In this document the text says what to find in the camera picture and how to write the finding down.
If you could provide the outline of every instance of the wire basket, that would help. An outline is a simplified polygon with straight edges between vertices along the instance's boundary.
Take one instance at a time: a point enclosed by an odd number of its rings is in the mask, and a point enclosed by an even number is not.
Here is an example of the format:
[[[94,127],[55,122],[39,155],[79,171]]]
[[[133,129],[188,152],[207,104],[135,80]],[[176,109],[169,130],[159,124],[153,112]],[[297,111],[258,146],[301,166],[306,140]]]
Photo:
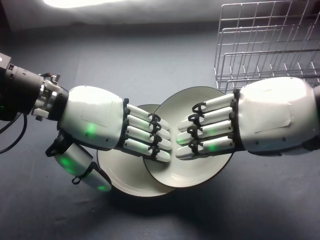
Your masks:
[[[224,4],[214,72],[219,90],[272,77],[320,83],[320,26],[312,1]]]

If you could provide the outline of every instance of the ceramic plate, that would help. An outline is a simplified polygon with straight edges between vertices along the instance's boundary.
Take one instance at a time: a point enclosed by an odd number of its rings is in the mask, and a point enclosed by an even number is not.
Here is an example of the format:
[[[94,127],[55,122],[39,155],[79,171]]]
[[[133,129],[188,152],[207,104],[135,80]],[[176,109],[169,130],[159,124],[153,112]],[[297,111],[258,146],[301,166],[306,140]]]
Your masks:
[[[193,114],[194,105],[223,95],[222,92],[211,87],[192,87],[171,96],[155,111],[169,123],[172,142],[170,162],[158,163],[148,159],[144,160],[146,168],[156,180],[174,188],[191,187],[207,181],[226,166],[231,154],[194,160],[176,158],[176,149],[180,147],[176,143],[176,136],[180,133],[178,124]]]
[[[154,113],[156,104],[139,106]],[[108,174],[112,185],[120,191],[137,197],[156,197],[167,194],[175,188],[163,185],[155,180],[144,164],[142,157],[129,155],[122,151],[97,151],[100,167]]]

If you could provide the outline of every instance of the gray wall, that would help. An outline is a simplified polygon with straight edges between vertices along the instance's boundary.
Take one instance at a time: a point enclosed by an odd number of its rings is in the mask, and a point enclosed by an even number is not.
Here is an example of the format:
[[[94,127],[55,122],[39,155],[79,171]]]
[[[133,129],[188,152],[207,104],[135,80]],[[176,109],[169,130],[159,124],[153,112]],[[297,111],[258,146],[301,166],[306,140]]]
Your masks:
[[[60,73],[67,89],[91,85],[134,105],[161,104],[185,88],[215,86],[216,31],[210,23],[38,29],[7,38],[0,52],[35,73]],[[169,199],[132,199],[72,185],[44,154],[56,124],[28,121],[21,142],[0,156],[1,240],[320,238],[317,151],[273,158],[236,153],[200,186]],[[21,128],[19,119],[1,135],[1,148]]]

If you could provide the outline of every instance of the black cable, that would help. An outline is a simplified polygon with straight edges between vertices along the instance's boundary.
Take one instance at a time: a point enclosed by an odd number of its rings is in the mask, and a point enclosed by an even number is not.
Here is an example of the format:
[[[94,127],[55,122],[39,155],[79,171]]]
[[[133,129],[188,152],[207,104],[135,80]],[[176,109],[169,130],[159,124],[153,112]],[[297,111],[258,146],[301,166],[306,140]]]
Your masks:
[[[10,121],[7,125],[5,125],[3,128],[0,129],[0,134],[2,134],[5,130],[7,130],[12,124],[14,124],[15,121],[21,116],[21,113],[18,113],[15,118]]]
[[[27,115],[23,114],[23,128],[22,131],[20,133],[20,135],[18,136],[18,138],[8,147],[6,147],[5,149],[0,151],[0,154],[3,154],[7,151],[9,151],[10,149],[12,149],[24,136],[26,129],[27,129],[27,125],[28,125],[28,119],[27,119]]]

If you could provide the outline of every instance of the overhead light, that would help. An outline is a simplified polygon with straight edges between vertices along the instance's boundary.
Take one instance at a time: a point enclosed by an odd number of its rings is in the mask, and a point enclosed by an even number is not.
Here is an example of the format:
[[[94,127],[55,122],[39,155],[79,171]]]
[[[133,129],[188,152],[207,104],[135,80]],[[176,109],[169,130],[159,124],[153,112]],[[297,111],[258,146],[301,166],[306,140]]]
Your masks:
[[[61,9],[78,8],[105,3],[120,2],[123,0],[43,0],[46,4]]]

